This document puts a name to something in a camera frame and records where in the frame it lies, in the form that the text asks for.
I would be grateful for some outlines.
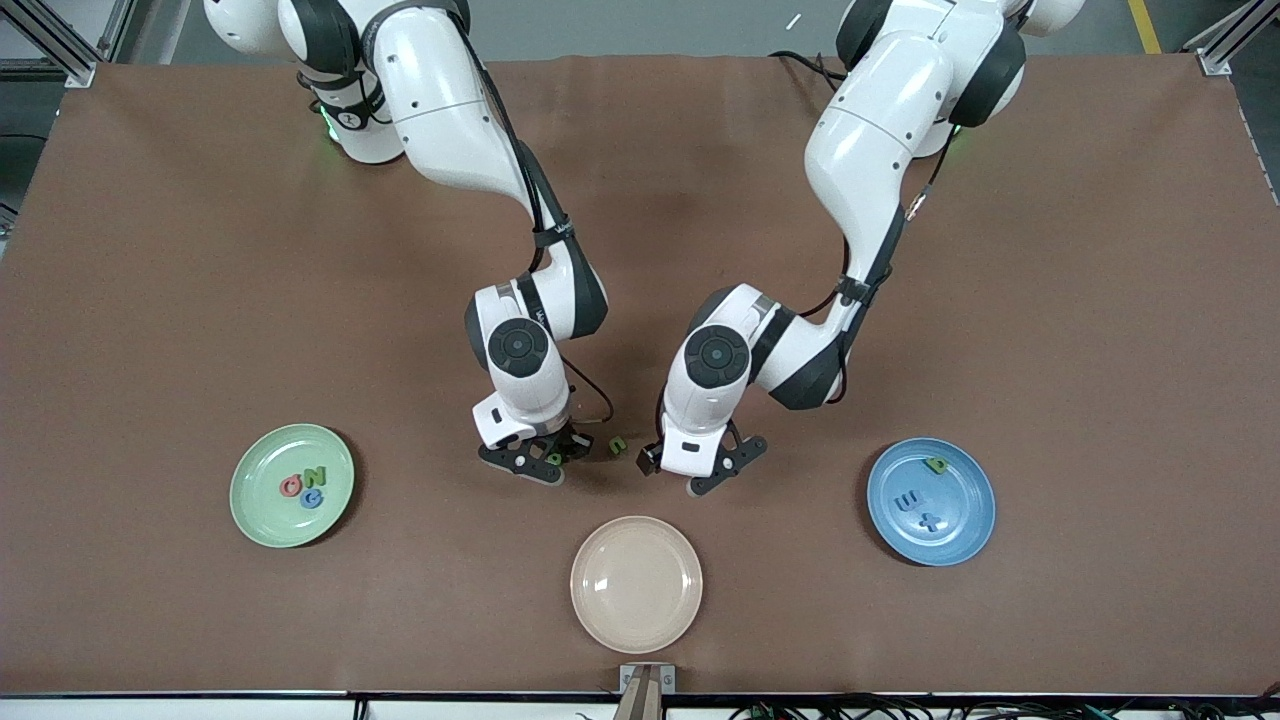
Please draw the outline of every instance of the yellow stripe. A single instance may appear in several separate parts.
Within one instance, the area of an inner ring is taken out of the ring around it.
[[[1142,38],[1142,50],[1148,55],[1160,55],[1160,40],[1156,37],[1156,28],[1151,24],[1151,13],[1143,0],[1129,0],[1129,12],[1133,13],[1133,24],[1138,28],[1138,37]]]

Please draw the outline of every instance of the green plate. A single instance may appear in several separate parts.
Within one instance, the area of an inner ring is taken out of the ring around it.
[[[285,425],[262,436],[236,466],[232,518],[259,544],[297,547],[342,518],[355,487],[356,465],[342,438],[320,425]]]

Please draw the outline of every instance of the brown table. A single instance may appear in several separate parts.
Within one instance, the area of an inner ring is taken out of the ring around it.
[[[820,78],[764,59],[499,65],[613,301],[564,346],[639,447],[692,310],[792,307],[840,234],[803,170]],[[863,329],[849,398],[739,414],[772,447],[703,500],[632,457],[548,489],[474,459],[475,288],[515,202],[329,143],[288,68],[102,67],[68,94],[0,264],[0,689],[594,689],[577,546],[627,514],[701,556],[687,691],[1257,692],[1280,675],[1280,214],[1230,82],[1189,56],[1034,58],[963,135]],[[908,177],[924,181],[929,163]],[[584,413],[598,401],[584,393]],[[291,421],[358,454],[344,523],[242,537],[241,454]],[[888,443],[957,442],[1000,521],[913,566]]]

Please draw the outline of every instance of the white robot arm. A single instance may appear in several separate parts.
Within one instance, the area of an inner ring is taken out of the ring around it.
[[[979,126],[1009,102],[1025,61],[1019,22],[1038,17],[1037,27],[1056,29],[1082,3],[850,3],[837,36],[850,72],[805,149],[809,184],[847,243],[835,302],[812,323],[748,284],[713,293],[671,365],[660,438],[637,459],[645,474],[690,477],[689,492],[703,496],[763,454],[764,438],[742,439],[731,420],[753,382],[790,410],[842,397],[854,337],[906,223],[899,197],[908,163],[940,150],[955,126]]]
[[[215,27],[228,24],[214,22],[225,13],[219,5],[262,5],[205,3]],[[608,297],[467,38],[466,0],[270,3],[280,37],[337,120],[332,124],[342,128],[338,140],[348,155],[385,161],[404,152],[431,181],[506,195],[529,213],[535,243],[529,272],[476,292],[465,314],[471,348],[495,389],[472,409],[472,419],[483,460],[559,484],[559,461],[584,455],[591,438],[570,423],[570,386],[556,342],[594,333]],[[550,260],[539,269],[544,254]]]

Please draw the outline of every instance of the plate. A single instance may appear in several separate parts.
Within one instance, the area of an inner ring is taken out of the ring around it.
[[[969,560],[996,528],[996,496],[978,461],[950,442],[911,438],[876,460],[867,483],[872,523],[920,565]]]
[[[351,501],[356,465],[347,443],[320,425],[274,429],[232,475],[232,519],[248,539],[297,547],[323,536]]]
[[[570,594],[579,621],[600,644],[644,655],[676,642],[694,623],[703,568],[676,528],[654,518],[618,518],[579,548]]]

